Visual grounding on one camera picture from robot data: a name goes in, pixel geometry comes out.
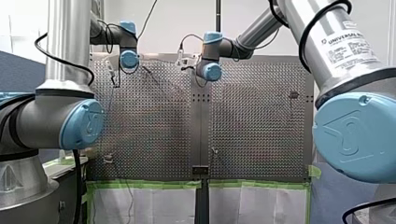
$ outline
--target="white plastic sheet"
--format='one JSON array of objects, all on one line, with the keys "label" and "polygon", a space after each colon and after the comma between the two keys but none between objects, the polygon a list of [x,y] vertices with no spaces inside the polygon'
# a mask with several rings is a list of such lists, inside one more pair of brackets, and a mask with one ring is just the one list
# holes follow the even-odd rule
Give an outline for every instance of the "white plastic sheet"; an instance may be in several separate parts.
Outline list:
[{"label": "white plastic sheet", "polygon": [[209,190],[210,223],[305,224],[309,191],[241,185]]},{"label": "white plastic sheet", "polygon": [[196,189],[124,187],[92,190],[90,223],[194,224]]}]

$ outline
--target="blue joint cap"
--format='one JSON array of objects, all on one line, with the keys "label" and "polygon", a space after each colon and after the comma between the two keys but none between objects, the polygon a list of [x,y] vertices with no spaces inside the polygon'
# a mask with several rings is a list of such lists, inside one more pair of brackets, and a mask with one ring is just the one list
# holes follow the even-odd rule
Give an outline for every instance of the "blue joint cap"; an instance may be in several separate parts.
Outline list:
[{"label": "blue joint cap", "polygon": [[133,50],[127,49],[122,52],[120,56],[120,63],[122,67],[131,69],[137,66],[139,59]]},{"label": "blue joint cap", "polygon": [[59,135],[61,149],[83,149],[93,144],[103,129],[104,111],[93,99],[84,100],[67,116]]},{"label": "blue joint cap", "polygon": [[204,80],[217,81],[221,78],[221,67],[218,63],[209,63],[203,68]]},{"label": "blue joint cap", "polygon": [[120,26],[136,35],[136,25],[132,21],[120,21]]},{"label": "blue joint cap", "polygon": [[206,32],[204,35],[204,44],[212,44],[222,40],[222,33],[219,32]]},{"label": "blue joint cap", "polygon": [[320,154],[338,172],[369,183],[396,183],[396,100],[369,92],[334,96],[315,116]]}]

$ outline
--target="white wall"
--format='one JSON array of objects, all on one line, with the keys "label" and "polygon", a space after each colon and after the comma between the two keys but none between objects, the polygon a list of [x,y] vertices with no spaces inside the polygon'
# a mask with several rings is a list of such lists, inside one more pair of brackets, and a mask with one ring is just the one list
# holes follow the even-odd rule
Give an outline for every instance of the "white wall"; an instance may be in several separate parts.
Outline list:
[{"label": "white wall", "polygon": [[[352,18],[366,35],[377,56],[389,60],[389,23],[391,3],[395,0],[352,0]],[[176,52],[180,39],[189,33],[203,35],[215,30],[215,0],[159,0],[139,43],[142,53]],[[153,0],[105,0],[106,21],[131,20],[140,32]],[[222,32],[228,37],[241,34],[265,9],[264,0],[222,0]],[[200,52],[199,41],[190,40],[186,51]],[[257,50],[264,55],[297,55],[291,32],[282,28],[272,45]]]},{"label": "white wall", "polygon": [[43,63],[46,58],[34,42],[47,31],[48,2],[0,0],[0,50]]},{"label": "white wall", "polygon": [[[105,20],[131,20],[140,32],[154,0],[105,0]],[[49,0],[0,0],[0,50],[44,62],[45,57],[33,46],[34,40],[47,30]],[[181,38],[189,33],[203,35],[215,30],[215,0],[158,0],[139,42],[142,53],[176,52]],[[396,64],[396,0],[352,0],[352,18],[373,46],[377,56]],[[241,34],[265,9],[265,0],[222,0],[222,32],[228,37]],[[266,49],[264,55],[297,55],[297,45],[286,28]],[[189,39],[187,52],[200,52],[201,43]]]}]

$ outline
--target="pegboard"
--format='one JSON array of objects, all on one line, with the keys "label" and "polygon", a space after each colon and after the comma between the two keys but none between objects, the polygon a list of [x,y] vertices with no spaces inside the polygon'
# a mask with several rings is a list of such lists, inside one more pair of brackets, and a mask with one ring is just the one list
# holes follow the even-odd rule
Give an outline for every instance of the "pegboard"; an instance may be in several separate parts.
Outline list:
[{"label": "pegboard", "polygon": [[305,181],[311,162],[313,79],[294,57],[222,63],[211,89],[211,178]]},{"label": "pegboard", "polygon": [[176,55],[158,55],[121,74],[118,89],[105,57],[91,64],[106,123],[90,179],[189,180],[201,164],[210,178],[306,180],[313,80],[296,57],[225,60],[222,79],[200,88]]}]

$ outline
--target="black cable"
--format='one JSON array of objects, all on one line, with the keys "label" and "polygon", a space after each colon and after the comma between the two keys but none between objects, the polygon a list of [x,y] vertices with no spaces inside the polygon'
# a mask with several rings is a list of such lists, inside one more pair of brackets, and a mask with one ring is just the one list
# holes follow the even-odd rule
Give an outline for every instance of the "black cable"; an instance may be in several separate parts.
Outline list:
[{"label": "black cable", "polygon": [[98,22],[102,23],[105,26],[105,38],[106,38],[106,42],[107,42],[107,44],[106,44],[107,53],[111,54],[113,52],[113,48],[114,48],[114,39],[115,39],[115,37],[114,37],[113,31],[111,31],[111,29],[110,29],[110,26],[117,27],[117,28],[121,29],[122,31],[124,31],[125,33],[128,33],[137,42],[136,35],[134,33],[130,32],[129,30],[123,28],[122,26],[114,24],[114,23],[105,23],[104,21],[101,21],[101,20],[98,20]]},{"label": "black cable", "polygon": [[275,17],[275,19],[276,19],[277,21],[279,21],[280,23],[282,23],[282,25],[284,25],[284,26],[286,26],[286,27],[289,28],[289,24],[288,24],[287,22],[285,22],[284,20],[282,20],[282,18],[280,18],[280,17],[276,14],[276,12],[275,12],[275,6],[274,6],[274,1],[275,1],[275,0],[269,0],[269,2],[270,2],[270,9],[271,9],[271,12],[272,12],[273,16]]},{"label": "black cable", "polygon": [[121,66],[121,63],[120,63],[120,56],[119,56],[119,78],[120,78],[120,70],[121,70],[125,75],[127,75],[127,76],[133,75],[134,73],[136,73],[137,69],[139,68],[139,65],[140,65],[140,63],[137,63],[136,67],[134,68],[134,71],[132,71],[132,72],[126,72],[126,71],[122,68],[122,66]]},{"label": "black cable", "polygon": [[306,58],[305,58],[305,44],[306,41],[309,37],[309,33],[311,32],[312,28],[315,26],[315,24],[330,10],[332,10],[333,7],[340,5],[340,4],[345,4],[347,6],[347,13],[350,14],[350,12],[352,11],[352,4],[348,1],[348,0],[337,0],[332,2],[331,4],[327,5],[326,7],[324,7],[323,9],[321,9],[316,15],[315,17],[312,19],[311,22],[308,23],[308,25],[306,25],[303,34],[301,36],[300,39],[300,44],[299,44],[299,59],[301,61],[301,64],[303,65],[303,67],[306,69],[306,71],[308,71],[309,73],[311,72],[311,70],[309,69],[309,66],[306,62]]},{"label": "black cable", "polygon": [[19,103],[18,105],[16,105],[14,108],[12,108],[9,112],[7,112],[3,116],[3,118],[2,118],[2,120],[0,122],[0,140],[3,137],[4,127],[6,126],[7,120],[11,116],[11,114],[14,111],[16,111],[20,106],[25,105],[25,104],[31,102],[34,99],[35,99],[35,95],[34,94],[26,94],[26,95],[14,97],[14,98],[9,99],[9,100],[5,101],[4,103],[0,104],[0,110],[2,110],[4,108],[6,108],[7,106]]},{"label": "black cable", "polygon": [[197,83],[197,86],[199,86],[200,88],[204,88],[207,84],[207,80],[205,80],[204,85],[202,85],[201,83],[199,83],[198,81],[198,76],[195,75],[195,82]]},{"label": "black cable", "polygon": [[396,198],[390,198],[390,199],[385,199],[385,200],[381,200],[381,201],[377,201],[377,202],[373,202],[373,203],[365,203],[365,204],[358,205],[356,207],[353,207],[353,208],[347,210],[343,214],[343,222],[344,222],[344,224],[348,224],[347,223],[347,217],[352,215],[352,214],[354,214],[357,211],[362,210],[362,209],[366,209],[366,208],[370,208],[370,207],[376,207],[376,206],[379,206],[379,205],[391,204],[391,203],[396,203]]},{"label": "black cable", "polygon": [[187,66],[180,68],[181,71],[186,71],[187,69],[195,69],[194,66]]},{"label": "black cable", "polygon": [[278,34],[279,34],[279,29],[276,30],[274,37],[268,43],[266,43],[266,44],[264,44],[262,46],[259,46],[259,47],[255,48],[255,49],[263,49],[263,48],[267,47],[268,45],[272,44],[272,42],[274,42],[274,40],[276,39]]},{"label": "black cable", "polygon": [[43,40],[44,38],[46,38],[47,35],[48,35],[48,33],[45,33],[44,35],[40,36],[40,37],[35,41],[35,47],[36,47],[38,50],[40,50],[40,52],[42,52],[43,54],[45,54],[47,57],[51,58],[52,60],[54,60],[54,61],[56,61],[56,62],[58,62],[58,63],[63,63],[63,64],[66,64],[66,65],[70,65],[70,66],[76,67],[76,68],[78,68],[78,69],[81,69],[81,70],[84,70],[84,71],[90,73],[90,75],[91,75],[91,80],[90,80],[90,82],[88,83],[88,86],[91,86],[91,84],[92,84],[93,81],[95,80],[95,74],[93,73],[93,71],[91,71],[90,68],[85,67],[85,66],[82,66],[82,65],[79,65],[79,64],[70,63],[70,62],[68,62],[68,61],[66,61],[66,60],[60,59],[60,58],[58,58],[58,57],[56,57],[56,56],[53,56],[52,54],[50,54],[49,52],[47,52],[46,50],[44,50],[44,49],[41,48],[41,46],[40,46],[40,41]]},{"label": "black cable", "polygon": [[[232,58],[235,63],[239,62],[241,60],[241,54],[239,53],[238,48],[236,47],[236,45],[233,43],[233,41],[231,39],[229,39],[229,38],[224,38],[224,39],[227,40],[228,42],[230,42],[230,44],[231,44],[231,53],[230,53],[229,58]],[[238,55],[238,58],[236,58],[236,59],[233,57],[234,50],[236,51],[236,54]]]},{"label": "black cable", "polygon": [[185,41],[188,37],[191,37],[191,36],[192,36],[192,37],[195,37],[195,38],[197,38],[197,39],[199,39],[199,40],[201,40],[202,42],[204,42],[204,40],[203,40],[200,36],[195,35],[195,34],[188,34],[188,35],[185,35],[185,36],[183,37],[183,39],[181,39],[179,49],[183,49],[184,41]]},{"label": "black cable", "polygon": [[273,38],[272,38],[268,43],[266,43],[266,44],[264,44],[264,45],[262,45],[262,46],[256,47],[256,48],[250,48],[250,47],[248,47],[248,46],[245,46],[245,45],[239,43],[238,38],[236,38],[236,43],[237,43],[239,46],[241,46],[242,48],[248,49],[248,50],[263,49],[263,48],[267,47],[268,45],[272,44],[272,42],[274,42],[274,40],[276,39],[276,37],[277,37],[278,34],[279,34],[279,29],[276,30],[276,32],[275,32]]},{"label": "black cable", "polygon": [[114,34],[110,29],[110,26],[105,23],[104,21],[98,20],[98,22],[102,23],[105,26],[105,38],[106,38],[106,51],[108,54],[111,54],[113,52],[114,48]]},{"label": "black cable", "polygon": [[81,174],[81,163],[79,160],[79,153],[77,149],[73,149],[73,156],[76,164],[76,196],[77,196],[73,224],[78,224],[79,214],[81,212],[81,201],[82,201],[82,174]]},{"label": "black cable", "polygon": [[142,37],[143,33],[145,32],[146,26],[149,22],[149,18],[151,17],[151,13],[154,10],[155,5],[157,5],[157,2],[158,2],[158,0],[155,0],[154,3],[152,4],[151,10],[149,11],[148,16],[146,17],[146,20],[145,20],[145,24],[143,25],[142,32],[140,32],[140,35],[137,37],[137,39],[140,39],[140,37]]}]

